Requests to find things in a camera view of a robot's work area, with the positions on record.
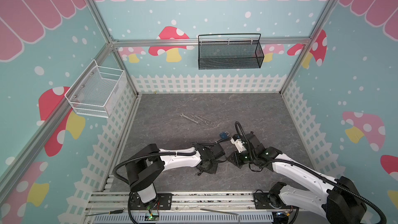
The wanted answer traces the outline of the blue padlock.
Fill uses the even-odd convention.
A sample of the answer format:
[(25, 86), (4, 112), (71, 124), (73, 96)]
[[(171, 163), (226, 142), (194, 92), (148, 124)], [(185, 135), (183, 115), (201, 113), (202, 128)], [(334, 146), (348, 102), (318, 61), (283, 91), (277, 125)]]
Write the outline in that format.
[(229, 132), (223, 132), (223, 133), (221, 133), (221, 134), (219, 134), (220, 135), (220, 140), (221, 141), (223, 141), (223, 140), (230, 140), (231, 138), (230, 138), (230, 133)]

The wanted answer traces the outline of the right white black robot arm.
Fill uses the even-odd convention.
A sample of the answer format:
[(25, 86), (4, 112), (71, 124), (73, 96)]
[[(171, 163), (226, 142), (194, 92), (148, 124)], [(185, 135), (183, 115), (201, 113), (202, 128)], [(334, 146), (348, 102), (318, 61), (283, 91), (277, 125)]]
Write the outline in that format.
[(299, 190), (283, 182), (276, 183), (269, 190), (274, 208), (281, 204), (291, 205), (318, 214), (331, 224), (359, 224), (370, 207), (378, 214), (379, 223), (387, 223), (382, 210), (361, 196), (349, 178), (335, 178), (317, 172), (294, 161), (279, 149), (265, 148), (254, 133), (246, 134), (238, 121), (234, 125), (236, 134), (232, 143), (237, 151), (229, 157), (231, 163), (238, 168), (245, 164), (256, 166), (256, 173), (268, 169), (305, 187)]

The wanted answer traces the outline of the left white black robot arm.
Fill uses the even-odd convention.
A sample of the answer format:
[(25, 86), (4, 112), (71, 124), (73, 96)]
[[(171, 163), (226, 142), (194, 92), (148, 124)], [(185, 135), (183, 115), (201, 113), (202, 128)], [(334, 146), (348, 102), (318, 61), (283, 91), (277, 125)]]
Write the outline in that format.
[(179, 150), (159, 149), (156, 144), (149, 144), (131, 158), (120, 162), (112, 175), (129, 186), (131, 196), (139, 196), (142, 204), (150, 208), (157, 204), (159, 197), (154, 181), (161, 173), (178, 168), (195, 168), (197, 176), (216, 174), (220, 160), (226, 153), (221, 143), (195, 143), (192, 147)]

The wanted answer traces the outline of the grey metal hex key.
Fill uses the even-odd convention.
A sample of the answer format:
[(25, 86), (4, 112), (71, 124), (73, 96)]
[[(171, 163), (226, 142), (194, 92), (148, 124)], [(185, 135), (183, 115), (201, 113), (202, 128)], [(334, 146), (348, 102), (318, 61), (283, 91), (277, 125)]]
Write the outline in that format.
[(219, 210), (215, 210), (215, 209), (206, 209), (206, 208), (201, 208), (201, 211), (205, 211), (205, 212), (211, 212), (211, 213), (218, 213), (218, 214), (225, 214), (225, 215), (232, 215), (235, 216), (237, 218), (237, 223), (240, 224), (240, 215), (237, 213), (232, 213), (232, 212), (225, 212), (225, 211), (219, 211)]

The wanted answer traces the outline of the short silver wrench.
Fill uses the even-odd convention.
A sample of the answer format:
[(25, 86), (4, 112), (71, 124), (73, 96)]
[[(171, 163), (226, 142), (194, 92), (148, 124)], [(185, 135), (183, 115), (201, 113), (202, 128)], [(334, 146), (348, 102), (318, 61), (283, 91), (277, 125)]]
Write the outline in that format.
[(200, 121), (202, 121), (202, 122), (205, 123), (206, 125), (212, 124), (212, 121), (211, 121), (211, 120), (208, 120), (208, 119), (204, 118), (203, 116), (194, 115), (193, 117), (194, 117), (194, 118), (197, 118), (197, 119), (200, 120)]

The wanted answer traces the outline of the long silver wrench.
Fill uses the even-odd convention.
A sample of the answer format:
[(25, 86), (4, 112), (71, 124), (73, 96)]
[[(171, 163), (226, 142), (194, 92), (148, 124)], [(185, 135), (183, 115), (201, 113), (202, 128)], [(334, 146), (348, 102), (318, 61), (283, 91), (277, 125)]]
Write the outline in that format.
[(197, 124), (197, 125), (200, 125), (200, 124), (201, 124), (200, 122), (198, 122), (198, 121), (196, 121), (196, 120), (194, 120), (194, 119), (192, 119), (192, 118), (190, 118), (190, 117), (188, 117), (188, 116), (186, 116), (186, 115), (184, 115), (184, 114), (180, 114), (180, 117), (182, 117), (182, 118), (184, 118), (184, 119), (187, 119), (187, 120), (189, 120), (189, 121), (191, 121), (191, 122), (194, 122), (194, 123)]

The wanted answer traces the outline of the right green circuit board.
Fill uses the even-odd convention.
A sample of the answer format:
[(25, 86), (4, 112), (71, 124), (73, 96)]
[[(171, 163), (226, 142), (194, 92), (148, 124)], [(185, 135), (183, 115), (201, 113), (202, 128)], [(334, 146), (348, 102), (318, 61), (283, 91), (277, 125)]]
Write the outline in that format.
[(275, 217), (277, 218), (288, 218), (290, 216), (290, 212), (289, 211), (283, 211), (283, 212), (277, 212), (275, 214)]

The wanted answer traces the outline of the green circuit board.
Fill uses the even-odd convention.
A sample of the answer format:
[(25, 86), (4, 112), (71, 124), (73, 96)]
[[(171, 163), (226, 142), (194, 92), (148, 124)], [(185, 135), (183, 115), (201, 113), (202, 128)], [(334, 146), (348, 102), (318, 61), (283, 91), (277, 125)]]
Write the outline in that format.
[(157, 222), (159, 220), (159, 215), (158, 214), (145, 214), (145, 221), (146, 222)]
[(290, 216), (290, 212), (289, 211), (283, 211), (283, 212), (277, 212), (275, 214), (275, 217), (277, 218), (288, 218)]

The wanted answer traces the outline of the left green circuit board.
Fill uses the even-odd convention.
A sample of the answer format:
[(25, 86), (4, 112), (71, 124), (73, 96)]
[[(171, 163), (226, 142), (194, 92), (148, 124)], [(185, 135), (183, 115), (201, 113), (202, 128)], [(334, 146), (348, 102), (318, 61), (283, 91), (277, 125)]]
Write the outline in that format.
[(159, 215), (158, 214), (145, 214), (145, 221), (146, 222), (157, 222), (159, 220)]

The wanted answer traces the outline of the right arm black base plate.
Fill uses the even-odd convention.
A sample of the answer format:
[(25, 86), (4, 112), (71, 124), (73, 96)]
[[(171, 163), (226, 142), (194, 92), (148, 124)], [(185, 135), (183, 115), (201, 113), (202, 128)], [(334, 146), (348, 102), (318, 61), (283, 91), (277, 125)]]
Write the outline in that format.
[(253, 193), (254, 204), (256, 209), (292, 209), (292, 206), (285, 205), (281, 198), (275, 194), (268, 192)]

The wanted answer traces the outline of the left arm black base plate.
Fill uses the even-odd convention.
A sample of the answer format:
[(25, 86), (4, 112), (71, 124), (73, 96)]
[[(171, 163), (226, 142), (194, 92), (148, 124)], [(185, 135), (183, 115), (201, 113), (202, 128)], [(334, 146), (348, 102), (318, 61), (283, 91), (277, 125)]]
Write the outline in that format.
[(157, 198), (143, 203), (141, 197), (133, 193), (129, 199), (131, 210), (171, 210), (173, 194), (157, 194)]

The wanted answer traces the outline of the black mesh wall basket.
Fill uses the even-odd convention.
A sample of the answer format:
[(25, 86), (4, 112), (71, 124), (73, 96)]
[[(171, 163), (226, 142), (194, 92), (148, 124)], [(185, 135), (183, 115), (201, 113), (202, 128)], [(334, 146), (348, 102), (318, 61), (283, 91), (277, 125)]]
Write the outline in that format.
[(202, 34), (198, 36), (200, 70), (261, 68), (261, 34)]

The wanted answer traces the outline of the black handled screwdriver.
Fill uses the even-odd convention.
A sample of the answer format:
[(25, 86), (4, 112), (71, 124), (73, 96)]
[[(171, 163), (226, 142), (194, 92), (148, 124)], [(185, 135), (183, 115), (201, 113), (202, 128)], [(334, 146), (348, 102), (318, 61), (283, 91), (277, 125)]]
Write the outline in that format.
[(104, 213), (88, 214), (88, 215), (86, 215), (86, 217), (88, 217), (88, 216), (98, 216), (98, 215), (122, 214), (123, 212), (124, 212), (124, 209), (117, 209), (117, 210), (114, 210), (114, 211), (109, 211), (109, 212), (104, 212)]

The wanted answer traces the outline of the white mesh wall basket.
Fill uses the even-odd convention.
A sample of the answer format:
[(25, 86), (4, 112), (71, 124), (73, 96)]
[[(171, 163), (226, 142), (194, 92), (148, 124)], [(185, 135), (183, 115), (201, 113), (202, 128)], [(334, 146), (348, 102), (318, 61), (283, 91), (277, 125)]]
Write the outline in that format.
[(126, 85), (124, 70), (99, 66), (93, 60), (65, 98), (78, 115), (109, 118)]

